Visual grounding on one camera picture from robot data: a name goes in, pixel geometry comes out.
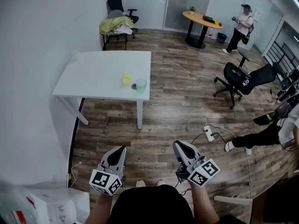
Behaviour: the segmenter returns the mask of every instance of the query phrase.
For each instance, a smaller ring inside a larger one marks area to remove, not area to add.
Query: cap
[[[251,6],[249,6],[248,4],[242,4],[241,6],[242,6],[242,7],[247,7],[248,10],[249,10],[250,12],[252,12],[252,10],[251,10]]]

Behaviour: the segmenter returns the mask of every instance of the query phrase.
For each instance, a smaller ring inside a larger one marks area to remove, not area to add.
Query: white cord
[[[80,164],[82,164],[81,161],[80,161],[78,164],[74,165],[73,167],[78,166],[78,165],[80,165]],[[74,175],[74,173],[73,173],[73,167],[71,167],[71,174],[73,174],[73,177],[74,177],[75,180],[74,180],[74,182],[71,184],[70,188],[73,186],[73,184],[74,184],[75,181],[77,180],[76,177],[75,177],[75,175]]]
[[[206,78],[206,77],[203,77],[203,76],[195,75],[194,73],[189,72],[188,70],[186,70],[185,68],[181,67],[180,65],[178,65],[178,64],[176,64],[176,63],[174,63],[174,62],[159,61],[159,62],[151,62],[151,63],[161,63],[161,62],[175,64],[175,65],[177,65],[179,68],[182,68],[183,70],[185,70],[187,73],[189,73],[189,74],[191,74],[191,75],[194,75],[194,76],[196,76],[196,77],[204,78],[204,79],[207,79],[207,80],[214,80],[214,79],[211,79],[211,78]],[[249,101],[245,98],[244,95],[243,95],[243,97],[244,97],[244,99],[246,100],[246,102],[247,102],[248,104],[252,104],[252,103],[254,102],[253,91],[252,91],[252,98],[253,98],[253,100],[252,100],[251,102],[249,102]]]
[[[185,70],[187,73],[189,73],[189,74],[191,74],[191,75],[194,75],[194,76],[196,76],[196,77],[204,78],[204,79],[207,79],[207,80],[214,80],[214,79],[211,79],[211,78],[206,78],[206,77],[202,77],[202,76],[195,75],[194,73],[187,71],[185,68],[181,67],[180,65],[178,65],[178,64],[176,64],[176,63],[174,63],[174,62],[159,61],[159,62],[151,62],[151,63],[161,63],[161,62],[166,62],[166,63],[175,64],[175,65],[177,65],[178,67],[180,67],[180,68],[182,68],[183,70]]]
[[[221,127],[221,126],[217,126],[217,125],[214,125],[214,124],[211,124],[211,123],[205,123],[205,126],[206,126],[206,125],[212,125],[212,126],[214,126],[214,127],[216,127],[216,128],[224,129],[224,130],[230,132],[228,129],[225,129],[225,128]],[[248,170],[249,170],[249,180],[250,180],[250,182],[251,182],[250,164],[249,164],[249,158],[248,158],[248,154],[247,154],[247,152],[246,152],[246,157],[247,157]]]

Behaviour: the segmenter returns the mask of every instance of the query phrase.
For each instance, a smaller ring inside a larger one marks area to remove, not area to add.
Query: potted plant
[[[192,6],[192,7],[189,7],[189,10],[190,10],[190,14],[191,15],[193,15],[194,14],[194,12],[196,12],[196,9],[195,9],[195,7],[194,6]]]

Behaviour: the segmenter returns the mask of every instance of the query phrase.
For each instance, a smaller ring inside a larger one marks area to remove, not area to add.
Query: power strip
[[[205,130],[207,130],[207,132],[205,132],[207,140],[209,140],[209,142],[212,142],[214,140],[214,136],[212,135],[210,126],[209,125],[204,126],[204,131]]]

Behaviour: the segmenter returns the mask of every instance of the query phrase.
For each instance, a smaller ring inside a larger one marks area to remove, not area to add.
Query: round yellow table
[[[187,42],[187,44],[189,44],[190,46],[193,46],[195,48],[204,49],[206,47],[206,45],[204,44],[204,39],[205,39],[206,31],[207,31],[208,27],[214,28],[214,29],[222,29],[222,26],[220,26],[218,22],[216,22],[214,24],[214,23],[203,20],[203,18],[202,18],[203,14],[201,14],[201,13],[194,12],[194,14],[190,14],[190,11],[187,11],[187,12],[183,12],[183,16],[190,20],[190,26],[189,26],[188,34],[187,34],[185,41]],[[203,25],[199,40],[195,37],[190,37],[194,22],[196,22],[200,25]]]

